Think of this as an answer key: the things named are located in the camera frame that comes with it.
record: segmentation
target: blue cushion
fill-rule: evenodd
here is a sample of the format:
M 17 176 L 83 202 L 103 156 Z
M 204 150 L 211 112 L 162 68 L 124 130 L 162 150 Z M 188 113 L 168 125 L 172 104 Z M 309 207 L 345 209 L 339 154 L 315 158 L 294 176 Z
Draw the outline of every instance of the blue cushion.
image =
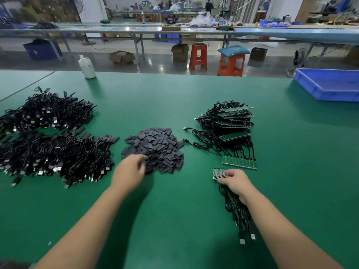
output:
M 233 55 L 237 55 L 237 54 L 250 54 L 251 52 L 248 49 L 245 49 L 242 46 L 239 45 L 234 45 L 231 47 L 227 47 L 227 48 L 221 48 L 217 50 L 218 52 L 220 52 L 221 54 L 224 54 L 226 57 L 231 57 Z

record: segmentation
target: blue plastic tray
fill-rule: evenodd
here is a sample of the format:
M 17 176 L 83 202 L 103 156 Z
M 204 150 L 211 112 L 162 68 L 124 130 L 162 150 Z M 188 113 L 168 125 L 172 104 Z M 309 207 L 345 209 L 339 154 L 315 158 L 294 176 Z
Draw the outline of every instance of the blue plastic tray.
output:
M 297 81 L 315 99 L 359 102 L 359 71 L 295 69 Z

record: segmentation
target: green workbench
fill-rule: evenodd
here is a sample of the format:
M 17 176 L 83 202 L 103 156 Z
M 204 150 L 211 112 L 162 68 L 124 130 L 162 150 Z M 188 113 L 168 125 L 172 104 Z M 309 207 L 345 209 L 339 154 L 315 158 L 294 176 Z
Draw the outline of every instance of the green workbench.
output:
M 0 70 L 0 101 L 35 84 L 53 71 Z
M 81 72 L 55 72 L 0 102 L 0 112 L 21 106 L 37 85 L 59 94 L 76 91 L 97 105 L 87 131 L 121 137 L 111 147 L 117 164 L 129 135 L 171 127 L 178 139 L 194 141 L 182 128 L 198 127 L 194 117 L 216 101 L 247 103 L 255 116 L 258 171 L 246 170 L 253 184 L 341 265 L 357 267 L 359 104 L 316 101 L 285 78 L 97 75 L 85 80 Z M 190 145 L 181 151 L 180 171 L 146 176 L 125 200 L 98 268 L 275 268 L 259 234 L 239 244 L 212 179 L 214 167 L 225 167 L 221 158 Z M 66 190 L 59 176 L 25 177 L 11 188 L 12 177 L 1 174 L 0 256 L 38 261 L 110 180 L 108 174 Z

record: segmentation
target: person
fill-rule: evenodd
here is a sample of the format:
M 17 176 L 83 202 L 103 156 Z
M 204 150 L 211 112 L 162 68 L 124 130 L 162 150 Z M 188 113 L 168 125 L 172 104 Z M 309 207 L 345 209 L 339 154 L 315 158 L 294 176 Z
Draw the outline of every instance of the person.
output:
M 214 8 L 213 4 L 211 3 L 211 0 L 207 0 L 206 3 L 206 11 L 209 11 L 209 13 L 212 12 L 212 8 Z
M 115 169 L 111 185 L 73 228 L 35 265 L 35 269 L 92 269 L 101 254 L 122 201 L 143 180 L 144 155 L 130 155 Z M 342 268 L 299 231 L 250 182 L 241 170 L 218 179 L 238 194 L 280 269 Z

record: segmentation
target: hand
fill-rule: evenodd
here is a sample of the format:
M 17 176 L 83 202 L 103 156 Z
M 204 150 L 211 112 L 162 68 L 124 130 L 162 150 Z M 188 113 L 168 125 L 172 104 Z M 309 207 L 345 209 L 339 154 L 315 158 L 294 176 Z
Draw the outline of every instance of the hand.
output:
M 132 192 L 140 185 L 146 173 L 144 163 L 147 157 L 142 154 L 132 154 L 117 165 L 112 176 L 111 188 L 124 191 L 125 194 Z
M 239 169 L 224 171 L 226 177 L 219 178 L 218 183 L 227 185 L 232 192 L 238 194 L 240 201 L 246 205 L 246 199 L 257 191 L 248 176 Z

